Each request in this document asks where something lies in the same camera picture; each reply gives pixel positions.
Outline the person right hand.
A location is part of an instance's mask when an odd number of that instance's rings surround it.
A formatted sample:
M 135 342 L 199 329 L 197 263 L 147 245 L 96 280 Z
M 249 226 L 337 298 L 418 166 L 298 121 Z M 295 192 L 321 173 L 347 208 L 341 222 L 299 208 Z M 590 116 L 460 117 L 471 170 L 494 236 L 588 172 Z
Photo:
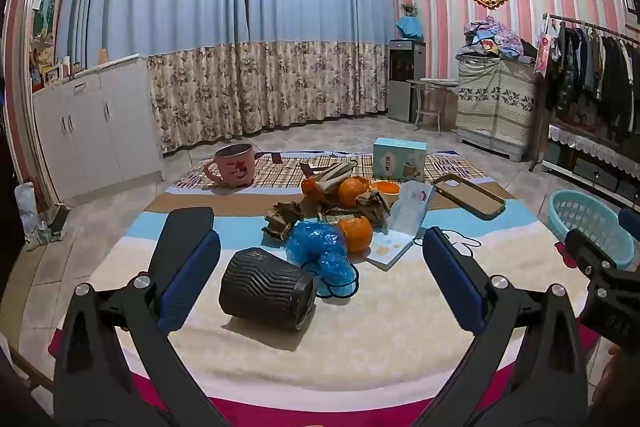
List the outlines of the person right hand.
M 639 425 L 639 355 L 621 347 L 608 349 L 610 361 L 593 394 L 588 426 Z

